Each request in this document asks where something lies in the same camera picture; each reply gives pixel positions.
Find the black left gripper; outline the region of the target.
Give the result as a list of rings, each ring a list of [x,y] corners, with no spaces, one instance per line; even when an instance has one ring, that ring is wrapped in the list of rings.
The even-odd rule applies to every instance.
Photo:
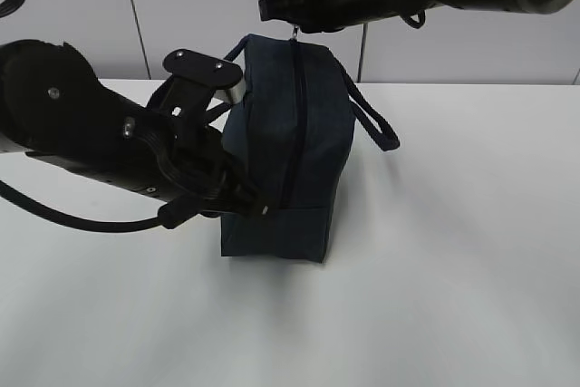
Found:
[[[161,174],[182,193],[180,207],[209,215],[262,217],[270,201],[248,177],[241,160],[223,148],[222,132],[211,123],[233,108],[205,83],[170,76],[151,96],[144,143]]]

